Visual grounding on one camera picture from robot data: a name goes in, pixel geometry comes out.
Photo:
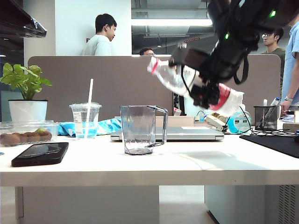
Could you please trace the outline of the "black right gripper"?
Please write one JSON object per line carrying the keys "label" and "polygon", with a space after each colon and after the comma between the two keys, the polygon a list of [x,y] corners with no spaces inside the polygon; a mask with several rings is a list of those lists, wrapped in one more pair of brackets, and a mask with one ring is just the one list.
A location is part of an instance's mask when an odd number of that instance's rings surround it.
{"label": "black right gripper", "polygon": [[[243,39],[236,35],[224,35],[215,45],[210,56],[200,65],[199,73],[204,82],[209,81],[209,104],[218,104],[219,83],[231,78],[236,84],[244,83],[249,74],[248,54],[258,49],[259,35]],[[192,87],[193,104],[209,107],[206,98],[207,87]]]}

